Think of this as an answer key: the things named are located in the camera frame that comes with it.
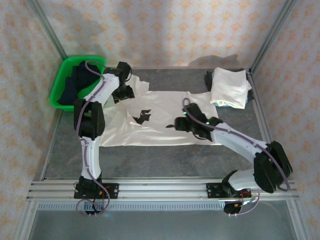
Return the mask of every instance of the gray table surface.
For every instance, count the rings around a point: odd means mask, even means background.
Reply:
[[[135,69],[151,91],[207,92],[206,69]],[[245,109],[217,107],[220,119],[255,139],[262,139],[253,103]],[[100,147],[103,178],[210,177],[223,178],[251,164],[222,145]],[[81,144],[75,135],[73,113],[63,112],[45,174],[46,179],[77,179],[82,170]]]

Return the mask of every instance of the green basket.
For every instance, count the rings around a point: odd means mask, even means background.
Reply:
[[[63,91],[65,90],[65,85],[66,85],[66,77],[71,77],[72,74],[72,68],[74,66],[79,66],[79,64],[82,61],[87,61],[87,60],[96,60],[103,65],[106,65],[106,60],[101,57],[101,56],[71,56],[65,59],[59,69],[59,72],[55,78],[55,82],[50,94],[50,104],[56,108],[56,109],[63,109],[67,112],[73,112],[74,111],[74,106],[73,105],[61,105],[57,101],[60,99]],[[96,65],[101,73],[104,71],[104,66],[96,64],[94,62],[90,62],[89,64],[91,65]],[[88,86],[87,88],[82,89],[78,93],[78,98],[83,99],[85,96],[87,96],[99,83],[101,80],[98,79],[95,81],[93,84]]]

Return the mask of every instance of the patterned wall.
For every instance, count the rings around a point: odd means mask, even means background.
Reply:
[[[10,240],[57,120],[49,91],[61,61],[26,0],[0,2],[0,239]]]
[[[141,68],[250,67],[285,0],[40,0],[68,55]]]
[[[320,4],[298,0],[254,80],[320,239]]]

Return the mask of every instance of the folded white cloth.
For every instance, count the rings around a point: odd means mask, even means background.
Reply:
[[[212,78],[210,103],[245,109],[250,89],[245,70],[233,72],[217,67]]]
[[[148,91],[149,83],[132,76],[127,82],[135,98],[114,104],[109,99],[103,109],[106,127],[100,146],[177,146],[217,145],[209,140],[199,140],[191,132],[177,131],[174,125],[177,117],[184,117],[182,101],[190,98],[197,103],[209,119],[218,117],[216,107],[210,104],[210,92],[191,94],[183,91]],[[151,110],[149,121],[138,124],[133,117],[140,117],[142,110]]]

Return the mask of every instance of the gray work surface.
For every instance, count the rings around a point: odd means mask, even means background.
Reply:
[[[151,91],[207,92],[206,69],[135,69],[133,74],[150,83]],[[255,139],[262,139],[253,103],[245,109],[217,107],[220,119]],[[82,170],[81,144],[72,112],[63,112],[58,124],[45,178],[78,179]],[[102,177],[211,177],[223,178],[251,164],[222,145],[100,147]]]
[[[252,208],[243,207],[243,212]],[[295,240],[286,201],[260,202],[250,213],[223,211],[37,211],[29,240]]]

